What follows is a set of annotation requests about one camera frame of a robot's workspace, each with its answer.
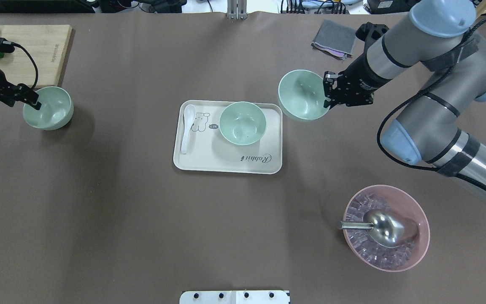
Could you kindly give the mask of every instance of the green bowl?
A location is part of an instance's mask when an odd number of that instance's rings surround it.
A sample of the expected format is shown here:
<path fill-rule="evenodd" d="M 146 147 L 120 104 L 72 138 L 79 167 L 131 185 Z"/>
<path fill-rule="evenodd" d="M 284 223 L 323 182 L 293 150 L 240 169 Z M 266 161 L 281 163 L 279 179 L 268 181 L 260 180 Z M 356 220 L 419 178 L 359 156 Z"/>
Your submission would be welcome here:
<path fill-rule="evenodd" d="M 312 121 L 327 113 L 324 108 L 322 77 L 307 70 L 287 73 L 278 83 L 278 105 L 282 112 L 297 121 Z"/>
<path fill-rule="evenodd" d="M 227 141 L 247 146 L 259 141 L 266 132 L 266 115 L 250 102 L 235 102 L 226 106 L 219 119 L 220 133 Z"/>
<path fill-rule="evenodd" d="M 40 110 L 24 105 L 25 122 L 41 130 L 55 130 L 66 125 L 74 113 L 74 105 L 69 93 L 60 87 L 45 87 L 37 90 Z"/>

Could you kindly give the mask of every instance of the silver ladle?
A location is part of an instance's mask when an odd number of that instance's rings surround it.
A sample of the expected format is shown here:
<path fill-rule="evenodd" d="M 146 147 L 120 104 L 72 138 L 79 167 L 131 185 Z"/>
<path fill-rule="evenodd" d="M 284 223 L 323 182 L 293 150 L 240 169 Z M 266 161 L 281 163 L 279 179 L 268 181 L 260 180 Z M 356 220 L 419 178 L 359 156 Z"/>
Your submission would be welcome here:
<path fill-rule="evenodd" d="M 365 229 L 378 244 L 395 248 L 406 244 L 417 236 L 417 223 L 395 212 L 383 209 L 369 210 L 363 222 L 339 221 L 338 229 Z"/>

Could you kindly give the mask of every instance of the plastic spoon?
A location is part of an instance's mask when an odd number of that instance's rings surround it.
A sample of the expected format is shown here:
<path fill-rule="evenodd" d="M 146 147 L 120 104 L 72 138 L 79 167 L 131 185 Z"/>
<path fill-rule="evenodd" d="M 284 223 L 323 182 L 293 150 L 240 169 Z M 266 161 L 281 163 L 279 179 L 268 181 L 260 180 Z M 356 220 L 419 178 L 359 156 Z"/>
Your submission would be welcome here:
<path fill-rule="evenodd" d="M 191 132 L 191 127 L 194 124 L 194 119 L 196 117 L 196 107 L 193 104 L 189 104 L 185 107 L 183 111 L 183 126 L 185 128 L 183 132 L 183 140 L 181 141 L 181 153 L 187 154 L 187 147 L 189 145 L 189 133 Z"/>
<path fill-rule="evenodd" d="M 397 213 L 381 209 L 369 210 L 363 222 L 339 221 L 338 229 L 365 229 L 378 244 L 395 248 L 412 241 L 419 229 L 417 223 Z"/>

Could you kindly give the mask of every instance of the tabletop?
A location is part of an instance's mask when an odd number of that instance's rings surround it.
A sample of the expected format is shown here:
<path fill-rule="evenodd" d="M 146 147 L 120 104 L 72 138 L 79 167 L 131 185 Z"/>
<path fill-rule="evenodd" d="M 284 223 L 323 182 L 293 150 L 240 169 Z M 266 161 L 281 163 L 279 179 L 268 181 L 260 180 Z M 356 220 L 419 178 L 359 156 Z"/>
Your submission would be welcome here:
<path fill-rule="evenodd" d="M 422 65 L 371 106 L 336 106 L 310 123 L 284 116 L 274 175 L 172 162 L 186 100 L 277 104 L 287 72 L 353 61 L 311 47 L 324 19 L 356 29 L 400 18 L 0 15 L 73 27 L 60 86 L 75 103 L 67 126 L 41 131 L 21 105 L 0 102 L 0 303 L 168 304 L 185 290 L 273 288 L 292 303 L 486 303 L 485 202 L 376 146 L 383 118 L 429 77 Z M 457 124 L 486 145 L 486 103 Z M 429 250 L 408 271 L 364 264 L 335 229 L 353 194 L 378 184 L 406 191 L 427 215 Z"/>

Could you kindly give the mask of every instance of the cutting board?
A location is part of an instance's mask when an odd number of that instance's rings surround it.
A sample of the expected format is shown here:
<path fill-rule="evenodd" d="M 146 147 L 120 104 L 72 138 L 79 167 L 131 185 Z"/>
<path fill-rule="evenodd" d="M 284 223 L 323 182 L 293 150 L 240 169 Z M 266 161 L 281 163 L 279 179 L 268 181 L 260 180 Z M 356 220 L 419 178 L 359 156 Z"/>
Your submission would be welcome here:
<path fill-rule="evenodd" d="M 0 25 L 0 37 L 23 46 L 39 69 L 37 89 L 58 85 L 69 47 L 70 25 Z M 0 58 L 0 69 L 12 84 L 33 85 L 35 68 L 23 50 L 16 48 Z"/>

